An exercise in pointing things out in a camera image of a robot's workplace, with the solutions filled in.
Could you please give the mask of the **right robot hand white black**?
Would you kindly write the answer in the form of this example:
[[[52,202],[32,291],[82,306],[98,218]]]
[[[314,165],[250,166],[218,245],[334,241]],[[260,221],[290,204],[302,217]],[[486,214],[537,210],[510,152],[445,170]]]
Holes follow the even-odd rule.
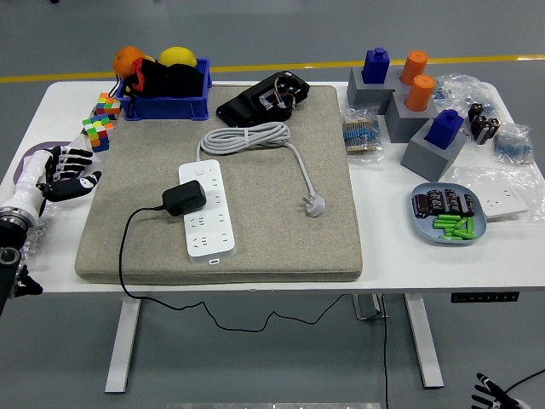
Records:
[[[530,409],[531,408],[530,405],[528,405],[523,400],[515,399],[511,397],[508,394],[508,392],[514,389],[515,387],[519,386],[520,384],[534,378],[535,376],[541,373],[543,373],[543,371],[539,371],[534,374],[531,374],[530,376],[525,377],[521,379],[520,381],[518,381],[517,383],[513,384],[507,390],[503,390],[500,386],[498,386],[485,374],[478,372],[477,378],[480,381],[480,384],[476,384],[474,388],[478,392],[485,394],[485,396],[472,395],[473,404],[471,405],[471,407],[473,409],[480,409],[480,408]]]

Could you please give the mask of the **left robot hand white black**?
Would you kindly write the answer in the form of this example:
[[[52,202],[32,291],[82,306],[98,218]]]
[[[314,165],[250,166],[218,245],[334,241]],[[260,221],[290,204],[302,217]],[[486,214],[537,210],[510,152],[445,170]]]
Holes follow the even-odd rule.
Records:
[[[14,194],[3,204],[1,213],[22,218],[30,226],[37,224],[44,204],[82,197],[95,188],[101,172],[88,172],[93,153],[69,146],[55,146],[36,151],[24,166]]]

